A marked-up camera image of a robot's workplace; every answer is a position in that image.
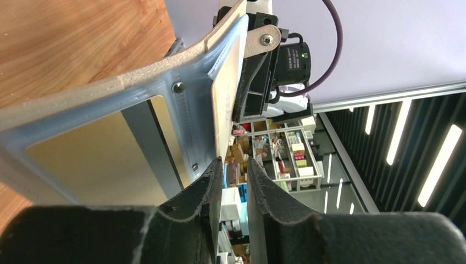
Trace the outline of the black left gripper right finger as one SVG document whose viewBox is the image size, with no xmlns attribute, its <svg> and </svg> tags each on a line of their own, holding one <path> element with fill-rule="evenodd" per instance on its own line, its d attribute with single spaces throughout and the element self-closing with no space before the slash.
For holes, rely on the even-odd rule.
<svg viewBox="0 0 466 264">
<path fill-rule="evenodd" d="M 465 237 L 432 212 L 319 213 L 248 160 L 252 263 L 465 263 Z"/>
</svg>

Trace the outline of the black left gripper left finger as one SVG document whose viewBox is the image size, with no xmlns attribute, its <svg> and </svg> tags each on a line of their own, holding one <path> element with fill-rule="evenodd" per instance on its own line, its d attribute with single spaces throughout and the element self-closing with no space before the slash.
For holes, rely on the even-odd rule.
<svg viewBox="0 0 466 264">
<path fill-rule="evenodd" d="M 159 206 L 32 206 L 1 235 L 1 263 L 215 263 L 223 162 Z"/>
</svg>

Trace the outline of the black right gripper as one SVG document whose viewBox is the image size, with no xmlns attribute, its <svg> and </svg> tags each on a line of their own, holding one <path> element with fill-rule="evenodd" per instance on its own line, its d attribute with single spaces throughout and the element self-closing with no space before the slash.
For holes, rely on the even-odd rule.
<svg viewBox="0 0 466 264">
<path fill-rule="evenodd" d="M 232 5 L 220 7 L 217 21 L 227 15 Z M 278 26 L 277 16 L 265 13 L 247 13 L 248 33 L 267 25 Z M 269 102 L 274 86 L 274 74 L 278 61 L 279 46 L 271 51 L 262 52 L 243 60 L 241 77 L 237 89 L 232 120 L 243 123 L 260 118 Z"/>
</svg>

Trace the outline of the white card holder wallet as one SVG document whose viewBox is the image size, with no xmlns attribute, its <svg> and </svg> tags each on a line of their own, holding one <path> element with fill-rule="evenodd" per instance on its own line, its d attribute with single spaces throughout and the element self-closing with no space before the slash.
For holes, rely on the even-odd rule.
<svg viewBox="0 0 466 264">
<path fill-rule="evenodd" d="M 36 114 L 31 102 L 162 59 L 175 41 L 166 1 L 1 1 L 1 129 Z M 121 201 L 124 173 L 163 199 L 136 142 L 129 111 L 111 114 L 32 155 L 86 202 Z"/>
</svg>

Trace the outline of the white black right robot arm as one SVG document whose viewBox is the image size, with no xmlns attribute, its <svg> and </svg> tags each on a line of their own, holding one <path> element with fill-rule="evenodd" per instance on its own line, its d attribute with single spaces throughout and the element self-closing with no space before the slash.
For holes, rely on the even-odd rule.
<svg viewBox="0 0 466 264">
<path fill-rule="evenodd" d="M 291 110 L 268 114 L 269 105 L 282 98 L 280 88 L 286 85 L 307 84 L 310 79 L 310 52 L 299 33 L 280 29 L 274 40 L 277 47 L 243 60 L 232 120 L 243 123 L 257 118 L 271 118 L 286 122 L 295 117 Z"/>
</svg>

